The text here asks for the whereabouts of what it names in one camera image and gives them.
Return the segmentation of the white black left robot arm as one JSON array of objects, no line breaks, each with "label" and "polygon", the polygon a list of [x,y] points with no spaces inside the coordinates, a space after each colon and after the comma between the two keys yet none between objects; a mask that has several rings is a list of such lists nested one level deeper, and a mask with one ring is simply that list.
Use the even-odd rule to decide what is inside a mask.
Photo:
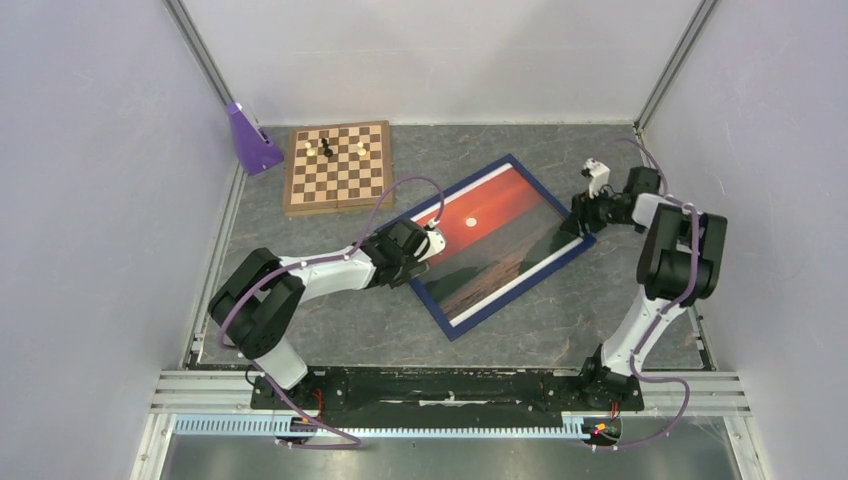
[{"label": "white black left robot arm", "polygon": [[342,291],[396,288],[429,269],[447,240],[433,223],[390,222],[360,245],[325,255],[285,257],[253,250],[208,303],[219,333],[276,383],[276,396],[291,408],[307,405],[314,383],[286,330],[297,308]]}]

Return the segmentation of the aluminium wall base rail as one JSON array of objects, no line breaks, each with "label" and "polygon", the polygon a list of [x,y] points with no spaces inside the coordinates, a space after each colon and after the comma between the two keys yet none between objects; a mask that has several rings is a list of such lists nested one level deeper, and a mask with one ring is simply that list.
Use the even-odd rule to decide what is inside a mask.
[{"label": "aluminium wall base rail", "polygon": [[185,369],[191,363],[191,357],[196,350],[195,342],[197,340],[200,340],[199,349],[202,349],[206,324],[206,305],[211,299],[226,256],[245,180],[246,173],[240,166],[236,166],[225,191],[224,204],[217,230],[212,238],[213,243],[209,252],[207,266],[201,276],[200,290],[192,304],[188,327],[184,335],[183,353],[178,363],[179,369]]}]

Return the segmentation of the black chess piece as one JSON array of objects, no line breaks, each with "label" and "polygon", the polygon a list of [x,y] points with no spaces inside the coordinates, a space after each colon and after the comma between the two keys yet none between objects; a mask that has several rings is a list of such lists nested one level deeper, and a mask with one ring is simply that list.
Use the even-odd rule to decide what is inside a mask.
[{"label": "black chess piece", "polygon": [[329,140],[327,138],[321,138],[320,141],[323,148],[323,155],[327,158],[331,158],[334,155],[334,151],[330,146]]}]

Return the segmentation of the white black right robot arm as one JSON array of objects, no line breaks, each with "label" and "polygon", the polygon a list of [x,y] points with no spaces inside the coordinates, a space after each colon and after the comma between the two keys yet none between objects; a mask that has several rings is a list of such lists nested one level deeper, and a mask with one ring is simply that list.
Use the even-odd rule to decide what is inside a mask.
[{"label": "white black right robot arm", "polygon": [[580,400],[602,408],[636,398],[645,357],[659,337],[686,308],[713,294],[728,220],[660,195],[662,177],[656,169],[632,168],[619,192],[609,186],[610,169],[599,161],[588,159],[581,174],[588,188],[573,196],[563,231],[585,237],[609,225],[631,225],[645,236],[634,302],[579,374]]}]

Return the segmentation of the purple wedge stand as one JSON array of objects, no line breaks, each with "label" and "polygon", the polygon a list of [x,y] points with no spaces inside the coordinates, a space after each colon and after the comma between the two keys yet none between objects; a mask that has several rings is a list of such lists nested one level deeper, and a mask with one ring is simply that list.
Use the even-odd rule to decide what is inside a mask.
[{"label": "purple wedge stand", "polygon": [[284,162],[284,154],[278,145],[248,119],[238,102],[228,103],[226,110],[234,150],[247,175],[261,174]]}]

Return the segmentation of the wooden chessboard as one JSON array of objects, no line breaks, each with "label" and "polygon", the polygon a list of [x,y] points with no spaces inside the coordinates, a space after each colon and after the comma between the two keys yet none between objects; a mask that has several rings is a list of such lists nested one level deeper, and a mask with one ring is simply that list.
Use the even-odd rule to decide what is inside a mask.
[{"label": "wooden chessboard", "polygon": [[[329,140],[331,158],[323,155],[321,138]],[[306,142],[316,148],[315,156],[306,156]],[[363,157],[357,155],[358,142],[367,149]],[[295,127],[289,133],[285,160],[282,208],[289,217],[366,210],[378,201],[383,208],[394,203],[394,195],[386,192],[395,181],[386,120]]]}]

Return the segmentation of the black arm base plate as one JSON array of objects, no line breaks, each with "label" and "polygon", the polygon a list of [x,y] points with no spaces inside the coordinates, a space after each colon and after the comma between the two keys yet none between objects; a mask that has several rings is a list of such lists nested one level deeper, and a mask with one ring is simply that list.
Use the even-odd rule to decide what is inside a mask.
[{"label": "black arm base plate", "polygon": [[283,392],[297,406],[349,412],[383,403],[531,404],[547,411],[638,412],[639,381],[573,370],[494,367],[310,366]]}]

